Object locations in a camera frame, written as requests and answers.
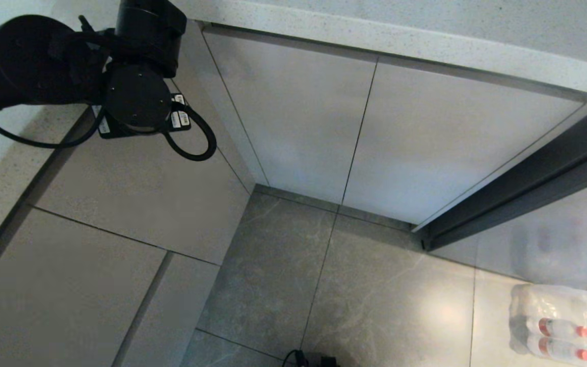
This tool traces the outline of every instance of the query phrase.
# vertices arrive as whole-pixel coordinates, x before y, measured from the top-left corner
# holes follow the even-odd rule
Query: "red bottle cap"
[[[540,329],[540,332],[545,336],[551,336],[549,334],[549,329],[547,328],[549,321],[550,319],[548,318],[542,318],[540,321],[538,321],[538,329]]]
[[[577,358],[579,358],[580,360],[587,360],[587,350],[579,349],[577,351]]]
[[[577,335],[580,337],[587,337],[587,327],[577,327]]]

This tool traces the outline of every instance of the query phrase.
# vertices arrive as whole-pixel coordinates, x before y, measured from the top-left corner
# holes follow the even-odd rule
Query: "tile floor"
[[[298,348],[343,367],[562,365],[510,349],[521,281],[426,255],[403,227],[256,189],[181,367]]]

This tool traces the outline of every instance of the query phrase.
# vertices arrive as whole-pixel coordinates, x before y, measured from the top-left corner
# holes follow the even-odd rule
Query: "white countertop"
[[[587,92],[587,2],[175,0],[189,18]]]
[[[172,0],[189,19],[523,77],[587,92],[587,1]],[[1,0],[0,24],[42,14],[79,29],[114,27],[119,2]],[[84,109],[15,107],[0,124],[60,140]],[[51,151],[0,137],[0,224]]]

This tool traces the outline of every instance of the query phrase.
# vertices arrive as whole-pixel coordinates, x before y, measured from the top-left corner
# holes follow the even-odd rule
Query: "water bottle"
[[[534,334],[542,334],[556,339],[573,340],[587,337],[587,328],[563,319],[527,319],[527,328]]]
[[[534,355],[561,362],[587,362],[587,350],[551,337],[531,335],[527,340],[527,348]]]

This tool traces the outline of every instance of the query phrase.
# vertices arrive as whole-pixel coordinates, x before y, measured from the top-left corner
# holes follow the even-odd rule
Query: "cable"
[[[285,365],[287,365],[287,360],[289,359],[289,357],[291,357],[291,355],[296,352],[297,352],[297,350],[294,349],[293,351],[289,352],[289,354],[287,354],[287,357],[285,357],[284,361],[282,361],[282,367],[285,367]]]
[[[6,130],[4,130],[3,128],[0,127],[0,134],[2,134],[4,137],[7,137],[8,139],[11,140],[15,140],[16,142],[22,143],[22,144],[26,144],[26,145],[30,145],[30,146],[35,146],[36,148],[47,148],[47,149],[65,149],[65,148],[72,148],[72,146],[77,146],[79,144],[82,144],[83,142],[85,142],[87,139],[90,139],[92,137],[92,135],[94,135],[94,133],[96,132],[96,130],[98,129],[99,124],[101,123],[101,120],[104,117],[104,109],[101,109],[101,111],[98,113],[98,116],[96,116],[93,125],[91,126],[91,128],[88,130],[88,132],[86,132],[86,134],[84,134],[82,137],[73,140],[71,142],[66,142],[66,143],[44,143],[44,142],[37,142],[35,140],[29,140],[23,137],[19,137],[15,134],[12,134],[10,132],[7,132]]]
[[[184,158],[187,158],[187,160],[197,162],[207,160],[217,150],[217,138],[215,137],[214,132],[209,127],[209,125],[207,125],[207,122],[205,122],[205,120],[199,114],[197,114],[196,111],[194,111],[191,107],[185,106],[181,103],[173,102],[172,112],[177,111],[184,111],[184,113],[186,113],[191,119],[193,119],[196,125],[198,125],[198,127],[200,127],[201,130],[203,130],[203,134],[205,134],[205,137],[207,138],[207,150],[205,151],[205,153],[202,154],[187,153],[186,151],[182,150],[178,146],[178,144],[175,144],[175,141],[173,141],[171,135],[169,134],[169,131],[165,128],[162,131],[162,133],[163,135],[165,135],[165,139],[169,143],[169,146],[171,146],[176,153],[183,156]]]

